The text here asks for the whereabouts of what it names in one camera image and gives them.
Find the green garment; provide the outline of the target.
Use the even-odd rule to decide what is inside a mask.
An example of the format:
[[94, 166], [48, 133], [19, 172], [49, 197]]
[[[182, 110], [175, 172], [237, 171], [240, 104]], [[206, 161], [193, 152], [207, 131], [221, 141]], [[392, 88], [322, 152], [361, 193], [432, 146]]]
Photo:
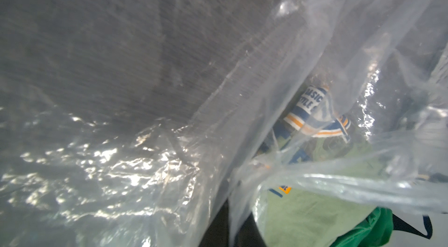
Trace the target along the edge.
[[377, 207], [351, 231], [338, 237], [331, 247], [382, 247], [394, 230], [393, 212]]

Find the clear plastic vacuum bag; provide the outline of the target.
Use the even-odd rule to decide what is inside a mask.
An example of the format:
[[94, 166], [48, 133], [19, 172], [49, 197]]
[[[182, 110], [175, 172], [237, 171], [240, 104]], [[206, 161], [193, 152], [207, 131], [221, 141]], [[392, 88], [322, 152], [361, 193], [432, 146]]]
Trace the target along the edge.
[[[371, 145], [288, 165], [258, 155], [299, 90]], [[448, 213], [448, 0], [1, 0], [1, 245], [229, 242], [289, 186]]]

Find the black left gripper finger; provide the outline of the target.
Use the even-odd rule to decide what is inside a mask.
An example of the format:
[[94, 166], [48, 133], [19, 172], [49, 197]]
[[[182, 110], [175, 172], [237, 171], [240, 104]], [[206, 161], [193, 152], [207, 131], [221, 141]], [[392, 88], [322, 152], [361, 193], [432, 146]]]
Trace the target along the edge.
[[229, 242], [229, 202], [226, 201], [206, 230], [199, 247], [266, 247], [251, 213]]

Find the olive green printed t-shirt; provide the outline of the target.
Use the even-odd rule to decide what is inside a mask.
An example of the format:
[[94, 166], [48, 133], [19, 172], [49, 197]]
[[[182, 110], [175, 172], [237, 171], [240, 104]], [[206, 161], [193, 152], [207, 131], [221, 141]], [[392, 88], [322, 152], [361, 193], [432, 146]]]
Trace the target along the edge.
[[[371, 150], [349, 117], [333, 108], [325, 82], [299, 90], [257, 153], [272, 157], [300, 136], [307, 140], [283, 159], [288, 165], [359, 157]], [[289, 186], [273, 187], [267, 193], [262, 238], [269, 247], [330, 247], [375, 208]]]

